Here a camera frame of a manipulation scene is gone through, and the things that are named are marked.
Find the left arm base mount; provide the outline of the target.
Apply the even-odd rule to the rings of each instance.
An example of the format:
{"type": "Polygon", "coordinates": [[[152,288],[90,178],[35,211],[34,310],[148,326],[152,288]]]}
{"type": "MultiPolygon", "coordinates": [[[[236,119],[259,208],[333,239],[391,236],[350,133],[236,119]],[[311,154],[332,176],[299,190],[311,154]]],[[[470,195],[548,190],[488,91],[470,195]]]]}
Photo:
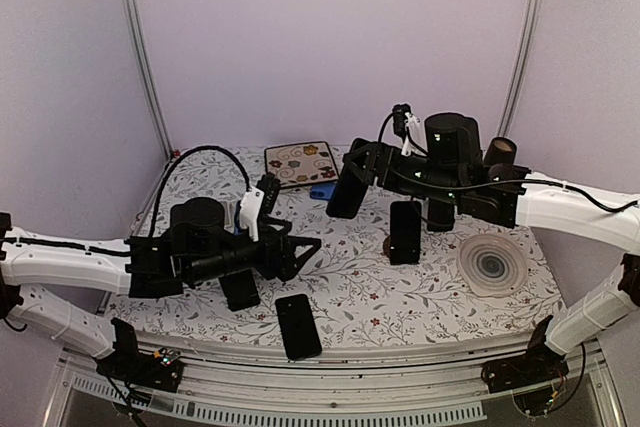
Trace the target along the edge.
{"type": "Polygon", "coordinates": [[[130,324],[112,318],[111,325],[115,333],[114,351],[102,359],[96,359],[97,373],[122,381],[127,386],[176,393],[184,370],[180,353],[166,348],[143,353],[138,348],[136,332],[130,324]]]}

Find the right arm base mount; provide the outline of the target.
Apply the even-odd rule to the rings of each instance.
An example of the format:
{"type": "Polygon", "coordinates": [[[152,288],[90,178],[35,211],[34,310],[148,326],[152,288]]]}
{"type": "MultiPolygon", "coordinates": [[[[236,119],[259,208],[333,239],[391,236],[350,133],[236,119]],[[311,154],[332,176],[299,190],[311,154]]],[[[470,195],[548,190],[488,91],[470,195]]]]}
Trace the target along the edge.
{"type": "Polygon", "coordinates": [[[490,393],[559,381],[558,387],[547,387],[541,392],[518,394],[515,397],[516,407],[532,417],[552,412],[569,373],[566,355],[557,354],[545,345],[545,332],[551,320],[552,316],[549,315],[536,326],[523,354],[488,361],[481,369],[481,379],[490,393]]]}

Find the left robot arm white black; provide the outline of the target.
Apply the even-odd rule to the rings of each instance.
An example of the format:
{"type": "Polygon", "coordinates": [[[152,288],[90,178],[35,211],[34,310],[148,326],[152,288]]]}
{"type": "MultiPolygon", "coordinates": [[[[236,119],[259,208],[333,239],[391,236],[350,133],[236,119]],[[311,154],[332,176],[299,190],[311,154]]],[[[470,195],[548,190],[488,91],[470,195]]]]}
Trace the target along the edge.
{"type": "Polygon", "coordinates": [[[170,210],[158,237],[80,241],[36,235],[1,216],[1,317],[33,322],[111,366],[128,381],[148,373],[134,328],[125,321],[102,321],[47,291],[49,285],[91,288],[129,298],[178,296],[216,280],[228,308],[259,304],[254,276],[293,279],[320,249],[316,238],[294,236],[286,220],[242,201],[239,228],[226,229],[226,210],[198,197],[170,210]]]}

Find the black phone front edge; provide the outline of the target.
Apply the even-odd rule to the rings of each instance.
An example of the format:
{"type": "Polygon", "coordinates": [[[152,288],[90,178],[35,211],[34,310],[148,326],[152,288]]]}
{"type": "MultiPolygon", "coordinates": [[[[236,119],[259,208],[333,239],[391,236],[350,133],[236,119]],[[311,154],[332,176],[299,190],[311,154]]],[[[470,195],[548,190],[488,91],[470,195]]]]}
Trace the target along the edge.
{"type": "Polygon", "coordinates": [[[319,356],[322,345],[307,295],[278,298],[275,308],[287,358],[298,361],[319,356]]]}

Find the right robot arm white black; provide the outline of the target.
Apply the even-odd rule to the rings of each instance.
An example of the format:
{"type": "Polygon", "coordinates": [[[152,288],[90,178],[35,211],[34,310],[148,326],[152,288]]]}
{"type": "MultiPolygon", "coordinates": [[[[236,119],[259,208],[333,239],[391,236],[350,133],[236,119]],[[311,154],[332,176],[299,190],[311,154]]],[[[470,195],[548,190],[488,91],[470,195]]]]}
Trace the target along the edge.
{"type": "Polygon", "coordinates": [[[536,328],[517,362],[517,374],[537,383],[580,343],[639,308],[639,200],[631,194],[574,186],[515,163],[517,148],[496,137],[480,147],[475,119],[439,113],[424,121],[422,143],[413,140],[408,105],[389,115],[405,146],[356,139],[343,157],[337,187],[326,209],[352,219],[368,188],[427,203],[426,225],[447,232],[456,214],[494,225],[534,227],[584,237],[623,250],[621,264],[576,304],[536,328]]]}

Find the round wooden base phone stand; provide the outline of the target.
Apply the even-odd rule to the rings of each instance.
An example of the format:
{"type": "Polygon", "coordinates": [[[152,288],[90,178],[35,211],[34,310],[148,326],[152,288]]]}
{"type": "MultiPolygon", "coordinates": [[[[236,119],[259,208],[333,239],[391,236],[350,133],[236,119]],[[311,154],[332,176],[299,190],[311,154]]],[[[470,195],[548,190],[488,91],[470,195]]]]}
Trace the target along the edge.
{"type": "Polygon", "coordinates": [[[384,239],[382,249],[383,254],[389,258],[391,255],[391,239],[389,237],[384,239]]]}

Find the black wedge phone stand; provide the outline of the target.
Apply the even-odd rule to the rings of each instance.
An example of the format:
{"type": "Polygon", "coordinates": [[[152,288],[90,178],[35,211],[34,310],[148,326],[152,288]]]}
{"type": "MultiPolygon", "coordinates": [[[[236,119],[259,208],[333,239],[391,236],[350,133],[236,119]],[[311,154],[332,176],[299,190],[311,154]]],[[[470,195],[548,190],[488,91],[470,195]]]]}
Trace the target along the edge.
{"type": "Polygon", "coordinates": [[[260,296],[251,270],[219,278],[230,311],[237,312],[260,304],[260,296]]]}

